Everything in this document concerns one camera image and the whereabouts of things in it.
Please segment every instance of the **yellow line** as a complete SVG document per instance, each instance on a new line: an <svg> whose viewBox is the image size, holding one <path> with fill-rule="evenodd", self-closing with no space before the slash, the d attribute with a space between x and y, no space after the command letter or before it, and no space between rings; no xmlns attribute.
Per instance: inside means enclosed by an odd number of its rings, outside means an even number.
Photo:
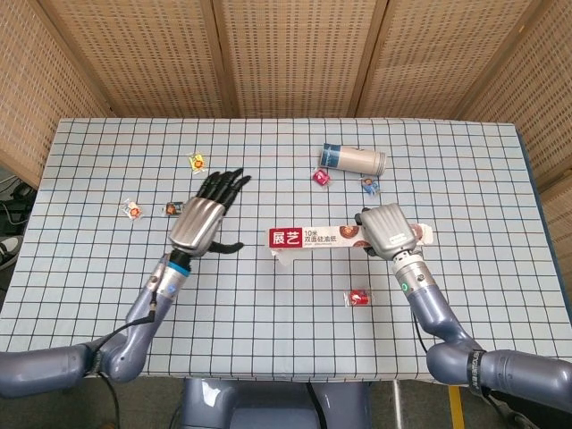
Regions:
<svg viewBox="0 0 572 429"><path fill-rule="evenodd" d="M465 429L463 407L461 405L461 392L458 386L449 386L450 420L453 429Z"/></svg>

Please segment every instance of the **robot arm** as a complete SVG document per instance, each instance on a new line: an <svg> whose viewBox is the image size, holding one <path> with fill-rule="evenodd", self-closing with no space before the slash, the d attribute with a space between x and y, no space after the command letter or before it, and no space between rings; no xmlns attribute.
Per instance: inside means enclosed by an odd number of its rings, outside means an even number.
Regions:
<svg viewBox="0 0 572 429"><path fill-rule="evenodd" d="M117 330L88 344L0 353L0 397L70 388L96 371L116 382L137 377L159 325L189 276L191 259L207 251L234 253L244 246L213 241L224 215L250 180L250 176L239 179L241 174L242 169L211 174L185 205L169 236L172 252L159 261L127 315L127 336Z"/></svg>
<svg viewBox="0 0 572 429"><path fill-rule="evenodd" d="M572 364L515 350L484 351L465 332L431 276L412 254L416 238L396 204L356 216L375 254L393 261L393 272L421 327L443 340L427 351L431 375L445 384L494 389L572 412Z"/></svg>

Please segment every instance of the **woven bamboo screen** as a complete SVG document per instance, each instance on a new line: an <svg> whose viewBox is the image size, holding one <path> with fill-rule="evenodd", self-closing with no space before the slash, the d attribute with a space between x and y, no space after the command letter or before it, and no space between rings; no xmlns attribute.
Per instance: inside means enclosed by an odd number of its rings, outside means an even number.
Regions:
<svg viewBox="0 0 572 429"><path fill-rule="evenodd" d="M543 207L568 297L572 298L572 176L543 194Z"/></svg>
<svg viewBox="0 0 572 429"><path fill-rule="evenodd" d="M223 116L199 0L42 3L119 115Z"/></svg>
<svg viewBox="0 0 572 429"><path fill-rule="evenodd" d="M450 118L530 4L389 2L357 115Z"/></svg>
<svg viewBox="0 0 572 429"><path fill-rule="evenodd" d="M23 1L0 2L0 163L37 186L57 123L109 112Z"/></svg>
<svg viewBox="0 0 572 429"><path fill-rule="evenodd" d="M572 168L572 2L554 1L463 113L515 123L539 188Z"/></svg>
<svg viewBox="0 0 572 429"><path fill-rule="evenodd" d="M375 0L221 3L241 116L347 115Z"/></svg>

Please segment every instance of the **table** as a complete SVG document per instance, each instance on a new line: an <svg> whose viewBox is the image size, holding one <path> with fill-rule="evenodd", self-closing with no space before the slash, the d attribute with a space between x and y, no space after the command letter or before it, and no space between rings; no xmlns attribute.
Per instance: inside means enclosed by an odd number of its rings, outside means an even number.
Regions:
<svg viewBox="0 0 572 429"><path fill-rule="evenodd" d="M358 174L310 180L324 142L384 151L382 194ZM206 255L153 341L143 375L349 380L431 376L387 263L360 249L322 250L281 266L274 226L345 224L363 206L398 202L434 227L425 260L465 329L486 349L572 360L572 329L538 196L513 125L295 119L64 119L0 322L0 350L91 341L122 324L169 246L168 201L205 173L244 166L252 182L223 222L238 255ZM138 201L144 217L118 211ZM371 289L373 305L343 293ZM423 336L427 346L434 340Z"/></svg>

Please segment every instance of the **cylindrical container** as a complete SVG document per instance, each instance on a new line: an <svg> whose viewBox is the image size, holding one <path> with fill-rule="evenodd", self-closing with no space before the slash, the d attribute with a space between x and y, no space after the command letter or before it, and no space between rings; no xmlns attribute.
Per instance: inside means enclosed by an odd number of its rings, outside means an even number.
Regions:
<svg viewBox="0 0 572 429"><path fill-rule="evenodd" d="M385 153L324 143L320 166L381 176L385 171Z"/></svg>

